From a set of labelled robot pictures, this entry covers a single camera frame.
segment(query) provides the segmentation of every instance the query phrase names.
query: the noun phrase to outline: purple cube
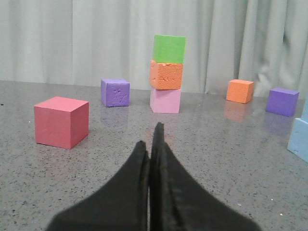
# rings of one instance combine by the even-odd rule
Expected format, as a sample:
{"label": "purple cube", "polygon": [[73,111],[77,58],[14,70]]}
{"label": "purple cube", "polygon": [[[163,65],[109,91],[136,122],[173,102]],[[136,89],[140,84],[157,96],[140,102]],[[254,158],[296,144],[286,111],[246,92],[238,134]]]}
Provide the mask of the purple cube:
{"label": "purple cube", "polygon": [[283,116],[293,116],[296,110],[299,92],[283,88],[274,88],[269,92],[267,112]]}
{"label": "purple cube", "polygon": [[129,105],[130,83],[121,78],[105,78],[101,80],[102,103],[106,107]]}

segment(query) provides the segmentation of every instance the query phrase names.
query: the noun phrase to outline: speckled floor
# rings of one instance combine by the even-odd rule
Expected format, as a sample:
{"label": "speckled floor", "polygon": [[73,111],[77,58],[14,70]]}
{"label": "speckled floor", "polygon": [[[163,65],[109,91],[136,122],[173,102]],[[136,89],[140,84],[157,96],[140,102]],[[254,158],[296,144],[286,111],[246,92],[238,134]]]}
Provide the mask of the speckled floor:
{"label": "speckled floor", "polygon": [[[90,102],[90,133],[72,150],[36,144],[33,105],[53,96]],[[150,91],[132,90],[129,107],[105,108],[100,88],[0,81],[0,230],[44,230],[54,214],[92,194],[135,143],[151,149],[158,121],[195,179],[265,231],[308,230],[308,163],[286,150],[292,123],[224,96],[183,93],[179,114],[154,114]]]}

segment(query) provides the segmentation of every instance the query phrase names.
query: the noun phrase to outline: orange cube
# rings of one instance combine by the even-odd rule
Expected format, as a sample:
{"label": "orange cube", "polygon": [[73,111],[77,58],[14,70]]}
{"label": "orange cube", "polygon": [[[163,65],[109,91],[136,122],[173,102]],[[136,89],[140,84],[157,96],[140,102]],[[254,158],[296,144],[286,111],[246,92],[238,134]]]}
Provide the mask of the orange cube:
{"label": "orange cube", "polygon": [[151,60],[150,84],[158,90],[178,90],[182,84],[183,64],[157,63]]}
{"label": "orange cube", "polygon": [[229,82],[227,100],[248,103],[254,93],[254,82],[234,79]]}

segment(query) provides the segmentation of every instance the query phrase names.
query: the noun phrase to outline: stack of cubes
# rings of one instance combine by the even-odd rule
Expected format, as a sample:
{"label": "stack of cubes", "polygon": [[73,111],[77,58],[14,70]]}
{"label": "stack of cubes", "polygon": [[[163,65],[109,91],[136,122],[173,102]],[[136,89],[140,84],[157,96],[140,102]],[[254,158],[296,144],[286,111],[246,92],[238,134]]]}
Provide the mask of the stack of cubes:
{"label": "stack of cubes", "polygon": [[150,107],[154,113],[179,113],[186,38],[155,35],[150,67]]}
{"label": "stack of cubes", "polygon": [[308,97],[301,118],[294,120],[288,150],[308,162]]}

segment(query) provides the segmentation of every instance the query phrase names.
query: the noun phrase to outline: green cube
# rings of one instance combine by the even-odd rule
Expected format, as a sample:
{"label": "green cube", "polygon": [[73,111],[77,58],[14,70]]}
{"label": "green cube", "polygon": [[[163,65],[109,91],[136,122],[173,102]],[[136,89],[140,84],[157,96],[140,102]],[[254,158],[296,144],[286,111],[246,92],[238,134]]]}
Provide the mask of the green cube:
{"label": "green cube", "polygon": [[186,37],[155,35],[153,60],[157,63],[182,64]]}

